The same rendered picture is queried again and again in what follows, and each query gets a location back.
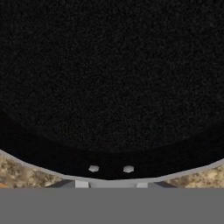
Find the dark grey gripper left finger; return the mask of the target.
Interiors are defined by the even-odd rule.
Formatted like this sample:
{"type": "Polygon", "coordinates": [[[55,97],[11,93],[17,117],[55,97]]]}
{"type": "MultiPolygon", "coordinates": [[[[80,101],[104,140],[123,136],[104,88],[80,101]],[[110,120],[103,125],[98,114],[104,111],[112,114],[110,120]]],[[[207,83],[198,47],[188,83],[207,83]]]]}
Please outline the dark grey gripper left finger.
{"type": "Polygon", "coordinates": [[[65,188],[89,188],[89,183],[84,181],[78,180],[61,180],[57,183],[50,185],[51,188],[56,187],[65,187],[65,188]]]}

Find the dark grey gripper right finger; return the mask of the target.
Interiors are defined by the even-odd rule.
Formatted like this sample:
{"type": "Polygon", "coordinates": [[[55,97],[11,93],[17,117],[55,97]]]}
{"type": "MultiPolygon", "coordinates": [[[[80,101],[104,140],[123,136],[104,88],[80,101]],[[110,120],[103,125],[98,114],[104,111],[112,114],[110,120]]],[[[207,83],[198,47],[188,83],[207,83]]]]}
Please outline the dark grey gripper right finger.
{"type": "Polygon", "coordinates": [[[164,181],[156,183],[137,183],[136,188],[177,188],[175,185],[171,185],[164,181]]]}

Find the black frying pan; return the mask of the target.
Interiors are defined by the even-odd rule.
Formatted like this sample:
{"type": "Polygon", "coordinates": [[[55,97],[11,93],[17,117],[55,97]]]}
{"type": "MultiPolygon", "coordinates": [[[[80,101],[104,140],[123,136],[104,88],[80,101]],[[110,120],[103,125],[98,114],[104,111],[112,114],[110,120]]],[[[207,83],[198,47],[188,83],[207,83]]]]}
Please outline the black frying pan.
{"type": "Polygon", "coordinates": [[[69,179],[224,162],[224,0],[0,0],[0,151],[69,179]]]}

